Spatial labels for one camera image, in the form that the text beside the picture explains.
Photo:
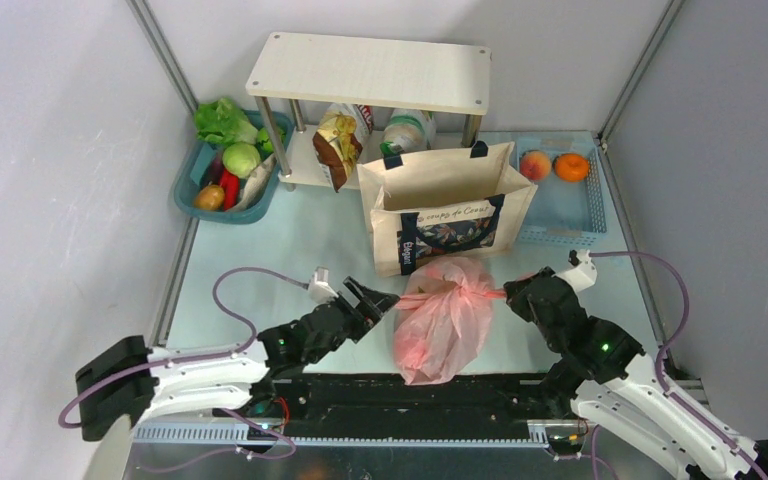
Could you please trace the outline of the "brown chips bag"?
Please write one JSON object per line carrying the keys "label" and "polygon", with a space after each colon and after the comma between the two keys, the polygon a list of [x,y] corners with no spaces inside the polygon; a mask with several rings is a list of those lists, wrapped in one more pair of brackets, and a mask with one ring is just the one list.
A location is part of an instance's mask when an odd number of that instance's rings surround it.
{"label": "brown chips bag", "polygon": [[335,192],[355,171],[374,127],[368,105],[332,103],[313,135],[317,160]]}

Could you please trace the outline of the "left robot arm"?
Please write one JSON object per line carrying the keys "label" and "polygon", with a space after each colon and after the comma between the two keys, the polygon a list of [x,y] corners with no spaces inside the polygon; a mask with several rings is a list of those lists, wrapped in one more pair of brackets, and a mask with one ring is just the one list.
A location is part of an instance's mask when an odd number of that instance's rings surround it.
{"label": "left robot arm", "polygon": [[239,410],[270,399],[273,382],[299,376],[337,351],[359,342],[400,297],[347,277],[350,298],[314,276],[305,285],[316,305],[298,319],[223,347],[169,350],[143,337],[125,337],[75,374],[83,440],[102,440],[120,418],[132,427],[156,417],[206,410]]}

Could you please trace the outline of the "beige canvas tote bag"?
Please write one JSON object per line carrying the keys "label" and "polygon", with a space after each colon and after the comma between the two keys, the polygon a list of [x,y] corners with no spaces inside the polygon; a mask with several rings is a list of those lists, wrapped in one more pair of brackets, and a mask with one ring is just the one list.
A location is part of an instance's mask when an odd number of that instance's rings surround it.
{"label": "beige canvas tote bag", "polygon": [[376,273],[405,276],[450,255],[509,252],[538,191],[514,143],[399,154],[358,166]]}

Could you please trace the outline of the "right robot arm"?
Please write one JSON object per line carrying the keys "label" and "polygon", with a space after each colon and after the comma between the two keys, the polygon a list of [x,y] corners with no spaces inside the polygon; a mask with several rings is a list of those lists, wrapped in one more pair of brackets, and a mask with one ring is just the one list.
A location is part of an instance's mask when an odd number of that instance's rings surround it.
{"label": "right robot arm", "polygon": [[663,377],[633,336],[580,305],[579,292],[596,278],[585,262],[560,273],[546,267],[503,286],[508,307],[535,324],[561,357],[543,387],[676,479],[768,479],[768,440],[728,427]]}

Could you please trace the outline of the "pink plastic grocery bag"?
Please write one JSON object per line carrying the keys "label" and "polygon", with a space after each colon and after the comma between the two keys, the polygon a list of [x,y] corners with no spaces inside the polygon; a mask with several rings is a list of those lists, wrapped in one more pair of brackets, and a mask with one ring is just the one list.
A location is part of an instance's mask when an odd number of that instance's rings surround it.
{"label": "pink plastic grocery bag", "polygon": [[505,293],[484,262],[439,257],[410,278],[396,305],[392,357],[409,387],[440,385],[456,376],[534,372],[529,335],[510,313],[499,325],[495,306]]}

